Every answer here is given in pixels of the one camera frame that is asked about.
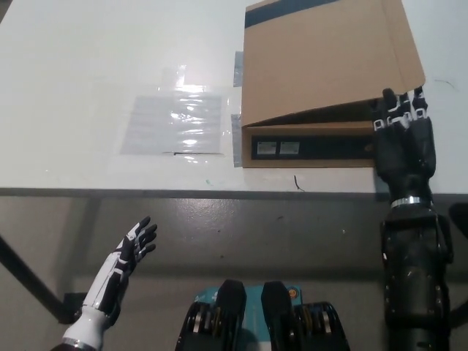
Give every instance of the box lid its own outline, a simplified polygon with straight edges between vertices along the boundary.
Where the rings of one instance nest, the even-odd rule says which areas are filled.
[[[247,7],[242,125],[424,84],[401,0],[266,0]]]

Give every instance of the black metal frame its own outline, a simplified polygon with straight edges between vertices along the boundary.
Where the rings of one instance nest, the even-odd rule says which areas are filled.
[[[79,317],[86,294],[67,293],[63,302],[27,266],[0,236],[0,263],[38,300],[61,324],[71,324]]]

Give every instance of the concrete floor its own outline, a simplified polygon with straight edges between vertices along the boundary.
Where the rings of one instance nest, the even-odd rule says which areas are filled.
[[[442,206],[441,213],[446,212]],[[87,200],[3,197],[0,233],[57,294],[87,291],[108,252],[146,214],[158,223],[156,251],[131,279],[105,350],[173,350],[193,297],[224,278],[283,279],[304,300],[331,301],[352,350],[383,350],[378,222],[371,201]],[[468,240],[453,233],[452,304],[468,297]],[[44,351],[64,327],[0,267],[0,344]],[[466,350],[467,327],[453,333]]]

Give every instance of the metal wrist ring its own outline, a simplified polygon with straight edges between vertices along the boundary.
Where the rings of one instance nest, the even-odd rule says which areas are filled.
[[[395,208],[395,207],[401,206],[401,205],[413,205],[413,204],[416,204],[416,203],[424,203],[424,202],[425,201],[421,197],[409,196],[409,197],[404,197],[402,199],[398,199],[398,200],[393,201],[390,204],[390,208]]]
[[[71,345],[80,351],[97,351],[94,347],[91,347],[88,344],[85,344],[84,342],[80,340],[75,340],[71,338],[63,338],[62,343],[66,345]]]

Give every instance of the open cardboard box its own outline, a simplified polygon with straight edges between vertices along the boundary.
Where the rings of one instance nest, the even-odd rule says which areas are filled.
[[[368,101],[424,81],[401,0],[247,7],[243,167],[372,167]]]

